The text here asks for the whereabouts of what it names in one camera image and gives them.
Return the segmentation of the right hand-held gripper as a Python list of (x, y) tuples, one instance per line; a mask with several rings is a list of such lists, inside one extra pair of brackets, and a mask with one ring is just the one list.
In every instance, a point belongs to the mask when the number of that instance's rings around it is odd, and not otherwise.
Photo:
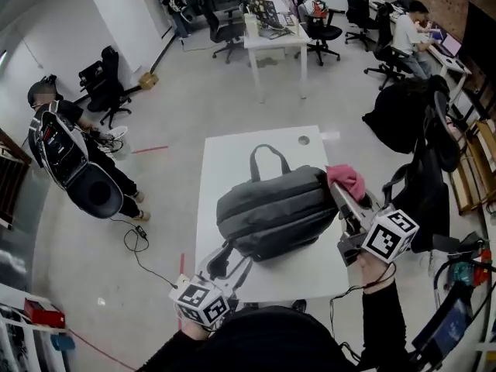
[(349, 223), (370, 226), (354, 235), (344, 234), (337, 247), (346, 266), (353, 264), (362, 251), (374, 255), (386, 264), (408, 250), (419, 230), (419, 225), (401, 209), (373, 218), (384, 206), (370, 190), (360, 201), (339, 183), (330, 185), (331, 195), (342, 218)]

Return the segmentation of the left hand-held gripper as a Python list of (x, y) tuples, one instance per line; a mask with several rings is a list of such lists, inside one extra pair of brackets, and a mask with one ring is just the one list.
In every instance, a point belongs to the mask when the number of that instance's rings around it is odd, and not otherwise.
[(227, 277), (229, 257), (233, 246), (228, 244), (212, 251), (199, 265), (198, 276), (189, 278), (180, 274), (169, 298), (181, 320), (197, 323), (208, 331), (217, 330), (223, 321), (231, 315), (239, 304), (233, 292), (241, 288), (252, 269), (253, 259), (243, 260), (243, 269), (230, 286), (218, 286), (212, 282)]

